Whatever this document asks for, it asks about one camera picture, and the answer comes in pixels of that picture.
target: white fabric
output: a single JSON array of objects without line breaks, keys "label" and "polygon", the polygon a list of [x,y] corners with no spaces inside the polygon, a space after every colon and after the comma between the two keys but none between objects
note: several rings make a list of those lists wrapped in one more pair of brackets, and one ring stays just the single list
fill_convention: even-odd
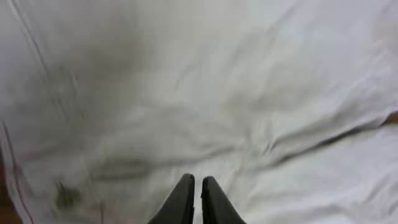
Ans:
[{"label": "white fabric", "polygon": [[[144,223],[193,164],[223,182],[262,175],[379,125],[398,109],[397,11],[385,0],[0,2],[0,117],[29,210],[38,223],[98,223],[104,201],[109,222]],[[10,177],[4,131],[1,144]],[[68,214],[54,206],[59,180],[84,193]],[[244,218],[260,223],[255,211]]]}]

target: white cloth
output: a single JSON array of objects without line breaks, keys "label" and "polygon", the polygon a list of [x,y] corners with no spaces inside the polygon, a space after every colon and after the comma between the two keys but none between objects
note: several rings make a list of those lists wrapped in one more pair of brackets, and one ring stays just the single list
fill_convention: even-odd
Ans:
[{"label": "white cloth", "polygon": [[[144,223],[184,166],[262,170],[379,125],[398,109],[397,11],[386,0],[0,2],[0,117],[28,209],[44,224],[98,223],[103,200],[112,223]],[[54,207],[59,180],[85,194],[71,214]]]}]

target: red thread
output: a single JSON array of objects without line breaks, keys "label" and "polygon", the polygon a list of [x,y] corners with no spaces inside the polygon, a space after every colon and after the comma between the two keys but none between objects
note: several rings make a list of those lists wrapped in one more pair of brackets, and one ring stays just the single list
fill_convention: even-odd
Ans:
[{"label": "red thread", "polygon": [[3,125],[4,131],[6,133],[7,143],[8,143],[9,151],[10,151],[10,154],[11,154],[12,173],[13,173],[16,189],[17,189],[17,192],[18,192],[18,197],[19,197],[19,200],[21,201],[22,206],[24,207],[24,210],[25,210],[26,214],[28,215],[28,217],[30,219],[31,224],[35,224],[33,222],[32,215],[30,214],[29,210],[26,207],[24,198],[23,198],[22,193],[21,193],[21,188],[19,186],[19,178],[18,178],[18,166],[17,166],[17,162],[16,162],[16,159],[15,159],[15,155],[14,155],[14,149],[12,148],[11,139],[10,139],[10,136],[8,134],[8,130],[7,130],[6,124],[4,124],[4,121],[2,121],[2,125]]}]

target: brown surface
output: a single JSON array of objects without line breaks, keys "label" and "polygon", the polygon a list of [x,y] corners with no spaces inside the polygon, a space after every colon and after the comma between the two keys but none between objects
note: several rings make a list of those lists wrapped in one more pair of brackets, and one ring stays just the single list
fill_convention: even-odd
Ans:
[{"label": "brown surface", "polygon": [[[398,123],[398,113],[391,115],[386,121],[386,124],[388,123]],[[6,185],[4,182],[4,169],[2,165],[2,159],[0,157],[0,224],[22,224],[14,210],[14,206],[8,199]]]}]

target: red stitching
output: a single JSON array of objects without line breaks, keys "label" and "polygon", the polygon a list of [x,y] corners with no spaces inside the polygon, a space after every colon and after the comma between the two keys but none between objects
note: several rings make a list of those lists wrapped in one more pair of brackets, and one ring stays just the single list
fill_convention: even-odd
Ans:
[{"label": "red stitching", "polygon": [[15,182],[15,185],[16,185],[16,189],[17,189],[17,192],[18,192],[18,197],[19,197],[19,200],[21,201],[22,206],[24,207],[24,210],[25,210],[26,214],[28,215],[28,217],[30,219],[31,224],[35,224],[33,222],[32,215],[30,214],[29,210],[26,207],[24,198],[23,198],[22,193],[21,193],[21,188],[19,186],[19,178],[18,178],[18,166],[17,166],[17,162],[16,162],[16,159],[15,159],[15,155],[14,155],[14,149],[12,148],[11,139],[10,139],[10,136],[8,134],[7,126],[4,123],[4,121],[2,121],[2,125],[4,127],[4,132],[6,133],[7,144],[8,144],[8,148],[9,148],[10,154],[11,154],[12,176],[14,178],[14,182]]}]

